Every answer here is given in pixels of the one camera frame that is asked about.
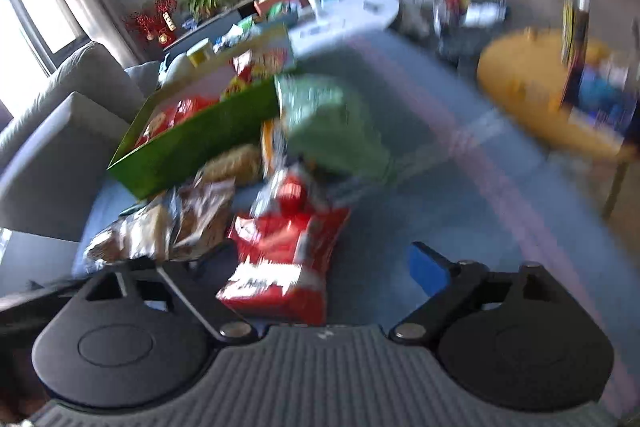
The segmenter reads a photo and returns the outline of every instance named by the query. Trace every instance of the gray gripper base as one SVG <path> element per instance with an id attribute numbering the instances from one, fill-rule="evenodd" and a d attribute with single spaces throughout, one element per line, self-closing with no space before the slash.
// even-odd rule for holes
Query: gray gripper base
<path id="1" fill-rule="evenodd" d="M 256 344 L 223 349 L 202 379 L 154 409 L 92 415 L 49 403 L 37 427 L 613 427 L 588 403 L 523 413 L 483 403 L 429 351 L 379 327 L 272 327 Z"/>

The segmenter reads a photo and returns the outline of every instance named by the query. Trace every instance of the window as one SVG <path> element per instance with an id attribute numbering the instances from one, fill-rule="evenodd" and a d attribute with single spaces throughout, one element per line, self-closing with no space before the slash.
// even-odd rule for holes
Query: window
<path id="1" fill-rule="evenodd" d="M 64 0 L 9 0 L 44 69 L 52 73 L 89 38 Z"/>

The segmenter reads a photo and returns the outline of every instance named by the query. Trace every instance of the sofa cushion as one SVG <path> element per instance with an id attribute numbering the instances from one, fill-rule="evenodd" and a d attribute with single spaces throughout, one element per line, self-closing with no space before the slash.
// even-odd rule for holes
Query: sofa cushion
<path id="1" fill-rule="evenodd" d="M 133 66 L 125 70 L 145 97 L 149 97 L 158 87 L 160 62 L 147 62 L 141 66 Z"/>
<path id="2" fill-rule="evenodd" d="M 145 102 L 142 92 L 118 61 L 102 44 L 90 42 L 62 63 L 33 105 L 2 131 L 0 171 L 37 127 L 74 91 L 129 123 Z"/>

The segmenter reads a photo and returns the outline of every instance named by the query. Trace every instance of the gray sofa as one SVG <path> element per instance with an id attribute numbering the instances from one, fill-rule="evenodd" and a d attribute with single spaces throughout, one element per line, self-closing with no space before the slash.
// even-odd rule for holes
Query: gray sofa
<path id="1" fill-rule="evenodd" d="M 158 69 L 150 62 L 125 71 L 97 42 L 69 57 L 0 134 L 0 227 L 78 241 Z"/>

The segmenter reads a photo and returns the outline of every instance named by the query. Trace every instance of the table leg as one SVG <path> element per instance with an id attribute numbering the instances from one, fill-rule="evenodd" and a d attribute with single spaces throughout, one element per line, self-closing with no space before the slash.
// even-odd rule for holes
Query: table leg
<path id="1" fill-rule="evenodd" d="M 622 188 L 622 184 L 625 181 L 625 176 L 628 169 L 628 163 L 621 163 L 616 168 L 616 174 L 613 176 L 613 182 L 609 190 L 609 196 L 607 197 L 607 201 L 605 201 L 602 208 L 603 219 L 609 219 L 609 217 L 611 217 L 611 213 L 613 212 L 613 209 L 616 206 L 616 202 L 618 201 L 618 195 L 620 194 L 620 189 Z"/>

